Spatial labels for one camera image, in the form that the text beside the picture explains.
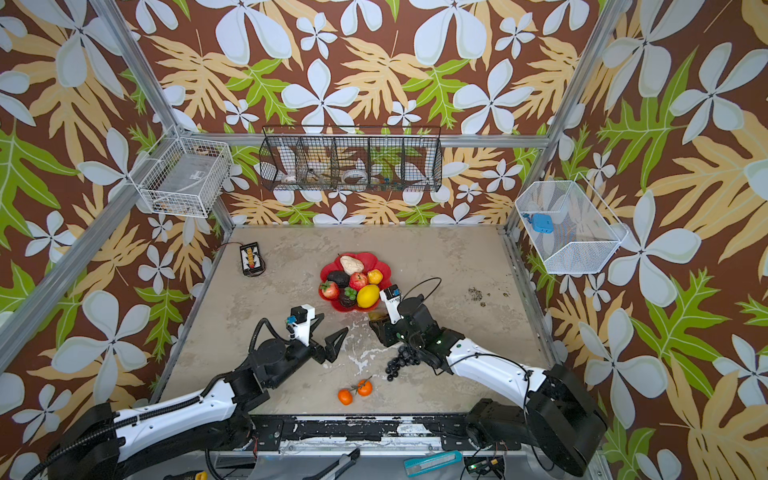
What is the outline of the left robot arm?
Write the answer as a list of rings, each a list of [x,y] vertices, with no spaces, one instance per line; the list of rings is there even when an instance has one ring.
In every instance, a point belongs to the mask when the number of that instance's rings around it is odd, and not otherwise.
[[[201,390],[145,407],[116,411],[108,403],[91,407],[55,442],[28,479],[124,479],[140,470],[198,450],[231,449],[247,443],[251,411],[270,390],[307,361],[333,363],[349,330],[317,342],[312,335],[324,316],[295,307],[280,336],[266,318],[235,369],[215,375]]]

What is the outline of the cream fake garlic bulb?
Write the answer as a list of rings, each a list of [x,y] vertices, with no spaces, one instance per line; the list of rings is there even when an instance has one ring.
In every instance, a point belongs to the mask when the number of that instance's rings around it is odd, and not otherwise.
[[[349,255],[341,256],[339,258],[339,263],[342,267],[342,270],[349,276],[352,276],[355,273],[363,273],[365,270],[364,264],[361,260]]]

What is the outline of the red fake pomegranate piece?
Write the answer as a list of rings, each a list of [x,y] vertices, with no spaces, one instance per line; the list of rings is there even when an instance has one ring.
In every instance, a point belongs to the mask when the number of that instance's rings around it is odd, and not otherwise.
[[[360,291],[368,285],[368,277],[362,272],[355,272],[349,276],[348,286],[355,291]]]

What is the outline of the small orange-yellow fruit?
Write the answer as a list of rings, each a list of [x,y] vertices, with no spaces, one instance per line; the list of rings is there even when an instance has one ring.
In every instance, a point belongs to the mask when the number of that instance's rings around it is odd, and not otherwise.
[[[379,269],[372,269],[367,272],[367,280],[369,284],[378,285],[383,280],[383,273]]]

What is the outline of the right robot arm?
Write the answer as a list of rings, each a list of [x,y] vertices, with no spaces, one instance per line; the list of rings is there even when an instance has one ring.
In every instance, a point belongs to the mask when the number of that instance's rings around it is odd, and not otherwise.
[[[587,472],[608,421],[567,367],[542,369],[493,353],[440,326],[423,296],[373,316],[369,326],[383,346],[404,354],[405,363],[473,380],[505,398],[504,403],[483,398],[465,416],[462,435],[471,449],[528,445],[543,468],[577,477]]]

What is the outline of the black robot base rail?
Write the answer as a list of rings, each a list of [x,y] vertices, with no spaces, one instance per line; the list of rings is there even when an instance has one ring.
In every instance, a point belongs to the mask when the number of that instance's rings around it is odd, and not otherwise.
[[[253,415],[252,438],[261,451],[286,453],[290,448],[321,449],[353,444],[385,450],[472,450],[465,416],[392,415]]]

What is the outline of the dark purple passion fruit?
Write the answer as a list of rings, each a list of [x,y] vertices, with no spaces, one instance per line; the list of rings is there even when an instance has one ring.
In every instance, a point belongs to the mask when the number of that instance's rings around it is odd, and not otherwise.
[[[358,291],[352,287],[345,287],[339,296],[339,302],[344,308],[355,308],[357,303]]]

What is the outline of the black fake grape bunch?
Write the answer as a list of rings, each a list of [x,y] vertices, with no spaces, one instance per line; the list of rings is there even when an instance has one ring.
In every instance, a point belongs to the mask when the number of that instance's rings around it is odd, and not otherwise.
[[[418,366],[421,360],[418,351],[409,345],[400,345],[397,350],[397,356],[389,360],[385,368],[386,380],[394,381],[399,372],[409,366]]]

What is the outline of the dark fake avocado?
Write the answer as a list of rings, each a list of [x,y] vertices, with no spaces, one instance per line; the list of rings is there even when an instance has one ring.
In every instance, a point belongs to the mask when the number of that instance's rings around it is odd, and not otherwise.
[[[343,289],[349,286],[350,276],[343,270],[335,270],[327,274],[326,280],[334,282],[339,288]]]

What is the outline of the yellow fake lemon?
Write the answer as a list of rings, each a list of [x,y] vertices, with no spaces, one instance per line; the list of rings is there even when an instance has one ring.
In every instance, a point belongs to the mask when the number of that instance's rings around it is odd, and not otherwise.
[[[356,296],[357,306],[361,309],[369,309],[380,300],[380,289],[376,284],[362,287]]]

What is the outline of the red fake strawberry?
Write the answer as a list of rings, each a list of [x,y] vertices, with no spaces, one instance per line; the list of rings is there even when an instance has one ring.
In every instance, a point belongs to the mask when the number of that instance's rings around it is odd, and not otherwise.
[[[338,300],[342,293],[343,289],[334,281],[325,281],[319,286],[319,294],[327,301]]]

